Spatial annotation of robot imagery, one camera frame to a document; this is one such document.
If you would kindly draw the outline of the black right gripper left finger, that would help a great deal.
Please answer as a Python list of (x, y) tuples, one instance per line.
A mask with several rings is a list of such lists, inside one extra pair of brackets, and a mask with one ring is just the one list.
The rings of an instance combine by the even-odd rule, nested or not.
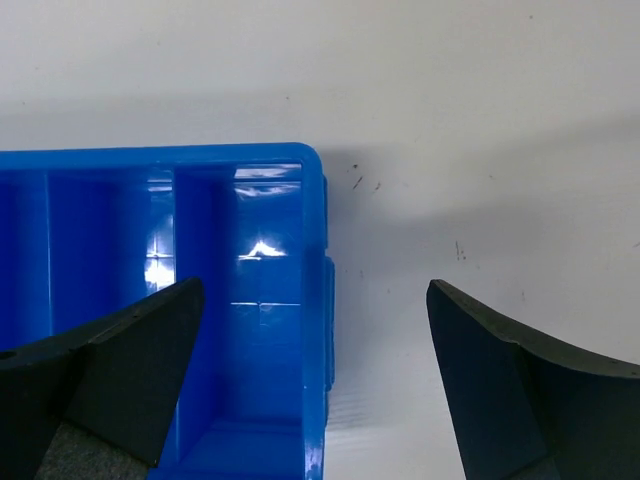
[(204, 309), (187, 278), (1, 354), (4, 479), (144, 479), (160, 460)]

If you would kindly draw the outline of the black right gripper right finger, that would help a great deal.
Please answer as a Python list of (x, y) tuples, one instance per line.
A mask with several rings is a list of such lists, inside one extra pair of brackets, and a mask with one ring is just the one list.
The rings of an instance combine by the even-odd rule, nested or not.
[(636, 479), (639, 367), (561, 341), (444, 280), (426, 306), (468, 479)]

